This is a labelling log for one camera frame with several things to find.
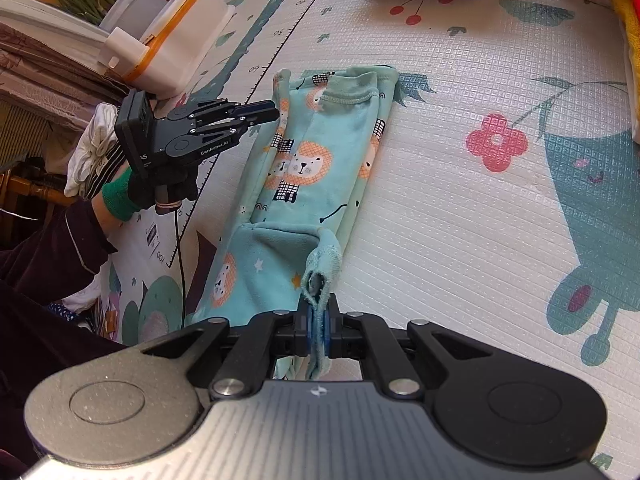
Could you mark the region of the dark sleeved left forearm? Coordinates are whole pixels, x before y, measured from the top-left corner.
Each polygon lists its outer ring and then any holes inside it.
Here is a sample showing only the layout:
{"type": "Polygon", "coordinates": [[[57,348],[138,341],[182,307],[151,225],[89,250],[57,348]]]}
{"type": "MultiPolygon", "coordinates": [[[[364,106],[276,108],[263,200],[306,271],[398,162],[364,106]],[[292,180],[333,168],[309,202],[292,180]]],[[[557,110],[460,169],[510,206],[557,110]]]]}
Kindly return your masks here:
{"type": "Polygon", "coordinates": [[[142,209],[127,168],[91,200],[78,200],[27,240],[1,253],[1,297],[46,306],[88,286],[115,247],[108,237],[142,209]]]}

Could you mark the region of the black gloved left hand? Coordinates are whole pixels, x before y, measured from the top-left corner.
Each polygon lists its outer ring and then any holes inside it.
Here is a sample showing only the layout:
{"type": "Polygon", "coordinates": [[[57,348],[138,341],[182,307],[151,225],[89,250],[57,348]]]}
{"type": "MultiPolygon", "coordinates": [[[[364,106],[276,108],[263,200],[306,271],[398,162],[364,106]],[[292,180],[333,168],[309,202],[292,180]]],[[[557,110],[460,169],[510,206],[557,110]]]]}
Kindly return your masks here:
{"type": "Polygon", "coordinates": [[[134,172],[127,184],[127,197],[139,208],[171,210],[184,200],[196,200],[198,197],[198,167],[179,168],[169,171],[165,179],[143,179],[134,172]]]}

